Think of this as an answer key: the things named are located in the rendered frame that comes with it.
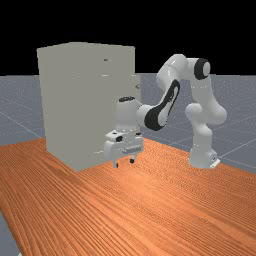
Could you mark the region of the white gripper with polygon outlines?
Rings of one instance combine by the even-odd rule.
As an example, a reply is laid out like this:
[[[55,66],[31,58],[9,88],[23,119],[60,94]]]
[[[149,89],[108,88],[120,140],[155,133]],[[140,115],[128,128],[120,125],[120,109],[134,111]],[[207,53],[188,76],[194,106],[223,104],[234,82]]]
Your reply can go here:
[[[130,157],[130,163],[135,163],[138,153],[144,151],[144,137],[136,130],[113,130],[105,135],[104,160],[114,163],[118,168],[117,160],[124,156]]]

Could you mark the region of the pale cabinet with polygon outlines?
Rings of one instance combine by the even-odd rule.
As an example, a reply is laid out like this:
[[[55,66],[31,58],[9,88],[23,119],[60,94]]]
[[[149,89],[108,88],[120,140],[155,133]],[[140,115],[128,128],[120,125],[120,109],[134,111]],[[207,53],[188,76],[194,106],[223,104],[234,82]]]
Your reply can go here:
[[[76,171],[102,164],[118,100],[140,97],[135,48],[70,42],[37,58],[48,152]]]

